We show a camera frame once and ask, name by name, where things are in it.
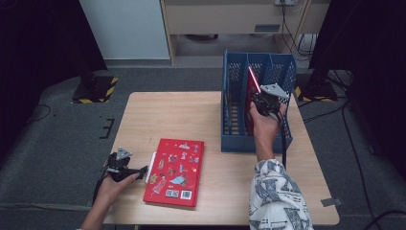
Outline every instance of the black and yellow tape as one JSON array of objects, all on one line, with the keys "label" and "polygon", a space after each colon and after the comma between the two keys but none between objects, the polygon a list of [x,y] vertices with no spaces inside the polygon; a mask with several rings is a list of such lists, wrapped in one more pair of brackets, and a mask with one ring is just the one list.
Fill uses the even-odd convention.
[{"label": "black and yellow tape", "polygon": [[92,104],[92,103],[106,103],[110,99],[111,95],[113,94],[114,88],[116,87],[117,81],[119,78],[114,77],[111,79],[109,83],[109,87],[106,89],[105,96],[102,98],[81,98],[72,100],[74,104]]},{"label": "black and yellow tape", "polygon": [[295,85],[295,94],[299,102],[335,102],[337,96],[310,96],[305,95],[299,85]]}]

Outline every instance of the gray floor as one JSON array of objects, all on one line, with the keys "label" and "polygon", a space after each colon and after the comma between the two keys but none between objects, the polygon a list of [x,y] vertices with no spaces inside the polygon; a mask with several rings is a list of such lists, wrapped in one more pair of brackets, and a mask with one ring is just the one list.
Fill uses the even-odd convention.
[{"label": "gray floor", "polygon": [[[49,87],[42,94],[32,121],[27,124],[0,172],[0,203],[57,204],[57,207],[84,207],[91,200],[101,165],[110,153],[128,95],[135,91],[218,91],[222,83],[224,50],[236,52],[277,52],[267,35],[220,35],[218,40],[179,40],[175,64],[109,66],[119,77],[108,103],[74,104],[71,96],[79,78]],[[299,71],[306,62],[298,60]],[[345,72],[339,72],[345,81]],[[336,89],[338,95],[344,95]],[[304,119],[340,107],[346,99],[331,103],[309,103],[300,108]],[[389,210],[406,211],[406,182],[384,156],[371,155],[369,144],[354,114],[344,109],[356,156],[365,179],[373,214]],[[109,138],[101,139],[115,119]],[[372,217],[362,186],[360,170],[346,133],[341,110],[305,123],[337,206],[340,222],[315,229],[363,229]],[[0,210],[0,229],[76,229],[86,211],[58,211],[36,208]],[[379,221],[380,229],[405,229],[406,217],[389,215]],[[142,229],[157,229],[142,226]],[[104,229],[134,229],[134,226],[106,225]],[[192,229],[190,227],[160,229]],[[215,229],[242,229],[241,227]]]}]

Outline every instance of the red book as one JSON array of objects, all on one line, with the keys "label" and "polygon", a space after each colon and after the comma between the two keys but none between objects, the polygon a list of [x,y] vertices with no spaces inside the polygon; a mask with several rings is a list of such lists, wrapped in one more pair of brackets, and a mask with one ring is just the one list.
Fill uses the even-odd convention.
[{"label": "red book", "polygon": [[150,166],[144,201],[195,207],[204,142],[161,139]]},{"label": "red book", "polygon": [[245,127],[248,135],[253,135],[254,121],[251,117],[250,108],[253,94],[260,93],[259,81],[251,66],[248,67],[248,81],[247,81],[247,93],[245,99]]}]

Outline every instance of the warning tape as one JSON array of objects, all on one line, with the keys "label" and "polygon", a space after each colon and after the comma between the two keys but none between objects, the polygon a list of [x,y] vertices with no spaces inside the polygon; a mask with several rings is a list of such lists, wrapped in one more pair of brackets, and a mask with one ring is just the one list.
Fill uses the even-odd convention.
[{"label": "warning tape", "polygon": [[97,98],[97,99],[83,98],[83,99],[78,99],[78,100],[72,100],[72,103],[74,103],[74,104],[106,103],[106,102],[108,102],[111,95],[113,94],[114,88],[116,87],[118,80],[119,80],[119,78],[117,78],[117,77],[114,77],[111,80],[110,87],[106,91],[105,96],[103,98]]},{"label": "warning tape", "polygon": [[299,102],[335,102],[337,97],[321,96],[321,97],[309,97],[302,94],[302,90],[299,86],[295,87],[295,94]]}]

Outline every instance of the patterned sleeve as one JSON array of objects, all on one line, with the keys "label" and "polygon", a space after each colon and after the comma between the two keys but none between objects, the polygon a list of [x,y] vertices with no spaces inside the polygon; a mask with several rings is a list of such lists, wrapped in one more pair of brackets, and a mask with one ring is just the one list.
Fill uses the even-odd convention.
[{"label": "patterned sleeve", "polygon": [[276,159],[255,166],[249,212],[251,230],[313,229],[301,190]]}]

